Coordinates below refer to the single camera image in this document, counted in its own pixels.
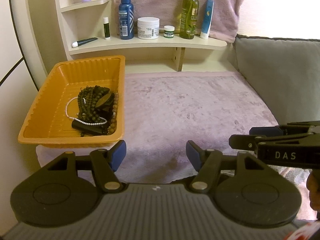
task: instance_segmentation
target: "gray sofa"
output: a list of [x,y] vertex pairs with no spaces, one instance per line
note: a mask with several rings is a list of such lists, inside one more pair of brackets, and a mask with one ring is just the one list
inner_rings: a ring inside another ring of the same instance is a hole
[[238,35],[238,69],[279,124],[320,120],[320,41]]

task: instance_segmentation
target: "shelf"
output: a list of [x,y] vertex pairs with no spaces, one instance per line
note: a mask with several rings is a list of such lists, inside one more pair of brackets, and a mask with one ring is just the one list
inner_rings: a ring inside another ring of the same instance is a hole
[[77,48],[70,48],[70,55],[108,50],[108,49],[127,49],[127,48],[143,48],[143,47],[181,47],[181,48],[198,48],[198,49],[215,49],[223,50],[227,46],[225,41],[209,38],[203,40],[199,36],[195,36],[192,40],[180,38],[175,34],[174,38],[168,39],[160,36],[155,40],[142,40],[135,36],[131,40],[121,40],[119,36],[111,37],[110,40],[99,38],[96,41],[89,42]]
[[126,60],[125,73],[176,72],[171,59]]
[[95,6],[95,5],[101,5],[109,2],[110,0],[95,0],[95,1],[89,1],[89,2],[79,2],[79,3],[74,3],[69,6],[63,7],[60,9],[61,12],[67,12],[67,11],[72,11],[80,8],[85,8],[89,6]]
[[[182,71],[192,72],[237,72],[237,70],[227,61],[209,60],[201,62],[199,60],[184,60]],[[171,59],[145,59],[126,60],[125,73],[155,73],[155,72],[176,72],[175,65]]]

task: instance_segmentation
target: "blue spray bottle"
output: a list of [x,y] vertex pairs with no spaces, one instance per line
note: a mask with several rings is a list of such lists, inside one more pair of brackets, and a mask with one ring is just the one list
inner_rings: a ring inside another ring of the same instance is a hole
[[133,4],[131,0],[121,0],[119,5],[120,38],[130,40],[133,38]]

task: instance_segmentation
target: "pink towel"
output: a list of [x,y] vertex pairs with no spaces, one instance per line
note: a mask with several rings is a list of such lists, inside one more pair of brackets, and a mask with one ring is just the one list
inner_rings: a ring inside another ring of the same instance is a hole
[[[132,0],[135,23],[140,17],[157,17],[160,28],[172,25],[179,29],[183,0]],[[207,0],[199,0],[196,34],[201,31]],[[114,0],[118,18],[120,0]],[[234,42],[238,31],[239,8],[243,0],[214,0],[213,16],[209,36],[226,42]]]

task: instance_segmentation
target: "bead necklace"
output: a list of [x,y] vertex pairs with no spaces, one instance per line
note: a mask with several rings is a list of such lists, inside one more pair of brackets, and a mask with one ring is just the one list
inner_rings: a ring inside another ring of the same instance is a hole
[[[111,135],[116,130],[116,115],[117,115],[117,109],[118,109],[118,100],[119,100],[119,93],[115,92],[112,94],[114,95],[113,98],[113,106],[112,106],[112,116],[110,121],[100,115],[106,115],[108,116],[109,109],[97,109],[96,104],[97,102],[106,94],[108,94],[110,91],[109,88],[106,87],[86,87],[84,89],[81,89],[79,95],[77,97],[72,98],[66,105],[65,113],[66,116],[70,119],[77,120],[78,122],[85,124],[85,125],[100,125],[105,126],[107,123],[109,123],[108,128],[106,129],[107,135]],[[79,107],[79,113],[78,118],[74,118],[68,115],[68,105],[71,101],[74,99],[78,100],[78,107]]]

